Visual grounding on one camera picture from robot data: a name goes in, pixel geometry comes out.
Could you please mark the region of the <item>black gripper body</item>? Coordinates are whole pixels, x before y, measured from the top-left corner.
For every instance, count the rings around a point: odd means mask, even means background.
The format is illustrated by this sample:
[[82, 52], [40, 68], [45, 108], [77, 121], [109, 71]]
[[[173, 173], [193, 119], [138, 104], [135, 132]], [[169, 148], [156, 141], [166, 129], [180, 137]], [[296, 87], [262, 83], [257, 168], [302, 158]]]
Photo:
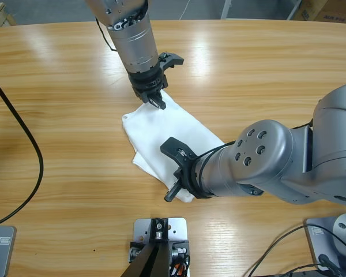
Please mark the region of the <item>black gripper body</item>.
[[161, 91], [167, 85], [166, 76], [159, 65], [156, 65], [146, 72], [128, 73], [129, 80], [136, 96], [143, 101], [144, 92]]
[[197, 181], [198, 173], [195, 166], [200, 159], [183, 158], [176, 160], [178, 169], [174, 172], [174, 176], [181, 182], [181, 187], [188, 190], [197, 199], [209, 199], [213, 197], [212, 193], [206, 192], [200, 188]]

